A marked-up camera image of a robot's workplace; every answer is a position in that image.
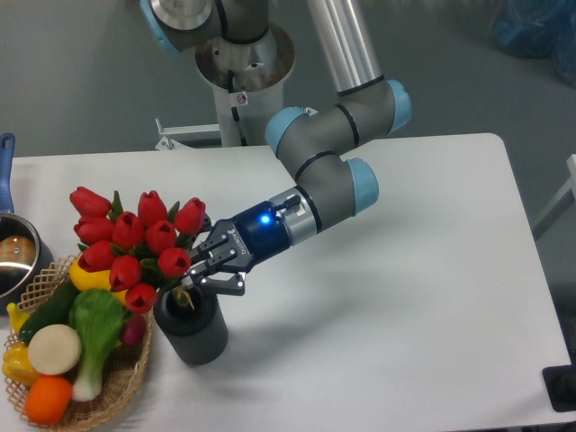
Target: bouquet of tulips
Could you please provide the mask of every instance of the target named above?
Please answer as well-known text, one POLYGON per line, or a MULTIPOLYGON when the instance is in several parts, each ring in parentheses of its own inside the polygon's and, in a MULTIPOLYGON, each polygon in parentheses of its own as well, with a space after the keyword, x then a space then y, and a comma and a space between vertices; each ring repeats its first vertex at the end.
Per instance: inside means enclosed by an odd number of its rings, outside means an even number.
POLYGON ((110 291, 126 292, 133 313, 149 311, 157 288, 180 285, 191 265, 187 253, 204 225, 205 204, 192 198, 182 208, 168 209, 156 191, 143 193, 137 213, 125 211, 117 191, 112 201, 80 186, 70 194, 80 213, 74 231, 82 255, 77 264, 86 272, 110 270, 110 291))

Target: tulip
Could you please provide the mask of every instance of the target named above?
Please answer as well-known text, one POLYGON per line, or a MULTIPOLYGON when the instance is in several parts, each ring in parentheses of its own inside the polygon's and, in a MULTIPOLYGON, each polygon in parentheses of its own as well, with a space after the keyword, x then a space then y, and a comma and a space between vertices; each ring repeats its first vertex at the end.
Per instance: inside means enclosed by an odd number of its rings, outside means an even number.
POLYGON ((144 226, 151 227, 158 221, 163 221, 168 215, 166 206, 160 199, 158 192, 143 193, 138 202, 138 217, 144 226))
POLYGON ((125 211, 116 220, 112 232, 112 243, 129 250, 144 241, 144 225, 131 211, 125 211))
POLYGON ((126 306, 133 313, 146 313, 154 307, 158 295, 147 283, 137 283, 126 292, 126 306))
POLYGON ((85 272, 102 272, 103 270, 110 270, 115 259, 112 243, 108 240, 100 240, 82 253, 78 259, 78 265, 85 272))
POLYGON ((180 277, 184 275, 192 260, 190 256, 180 247, 169 247, 164 249, 158 258, 158 267, 162 273, 168 277, 180 277))
POLYGON ((198 234, 204 224, 206 204, 198 198, 193 198, 176 214, 175 227, 186 236, 198 234))
POLYGON ((81 216, 103 218, 112 208, 110 201, 83 186, 79 186, 70 194, 70 202, 81 216))
POLYGON ((108 218, 95 216, 81 216, 78 223, 74 226, 74 232, 87 245, 93 245, 100 240, 110 241, 113 230, 114 222, 108 218))
POLYGON ((110 269, 110 291, 126 291, 140 281, 142 267, 140 261, 132 255, 117 257, 110 269))
POLYGON ((164 249, 176 245, 176 229, 167 220, 159 220, 146 230, 144 238, 150 250, 160 255, 164 249))

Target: cooking pot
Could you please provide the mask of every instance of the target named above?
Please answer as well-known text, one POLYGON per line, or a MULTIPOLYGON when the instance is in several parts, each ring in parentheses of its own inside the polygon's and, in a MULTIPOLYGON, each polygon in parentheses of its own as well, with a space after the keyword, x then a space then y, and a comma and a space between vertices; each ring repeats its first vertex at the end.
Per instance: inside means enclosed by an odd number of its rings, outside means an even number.
POLYGON ((8 303, 20 301, 35 275, 52 262, 52 254, 38 231, 25 218, 14 214, 10 174, 16 139, 0 136, 0 315, 8 303))

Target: blue pot handle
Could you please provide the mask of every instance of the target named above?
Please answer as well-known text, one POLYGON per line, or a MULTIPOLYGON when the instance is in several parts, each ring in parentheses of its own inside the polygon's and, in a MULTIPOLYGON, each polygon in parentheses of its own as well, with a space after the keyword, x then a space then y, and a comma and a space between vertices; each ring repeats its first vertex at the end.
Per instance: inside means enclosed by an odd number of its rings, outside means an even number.
POLYGON ((10 174, 14 158, 16 138, 12 133, 0 137, 0 213, 14 213, 14 203, 10 193, 10 174))

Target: green bok choy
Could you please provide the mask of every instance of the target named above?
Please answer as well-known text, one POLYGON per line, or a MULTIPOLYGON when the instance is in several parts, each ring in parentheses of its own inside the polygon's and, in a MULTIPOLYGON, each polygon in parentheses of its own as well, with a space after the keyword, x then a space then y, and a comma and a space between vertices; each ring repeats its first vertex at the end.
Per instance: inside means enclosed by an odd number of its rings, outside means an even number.
POLYGON ((80 369, 72 388, 74 401, 91 401, 100 394, 104 363, 122 333, 123 318, 122 305, 106 290, 87 290, 74 300, 68 325, 82 342, 80 369))

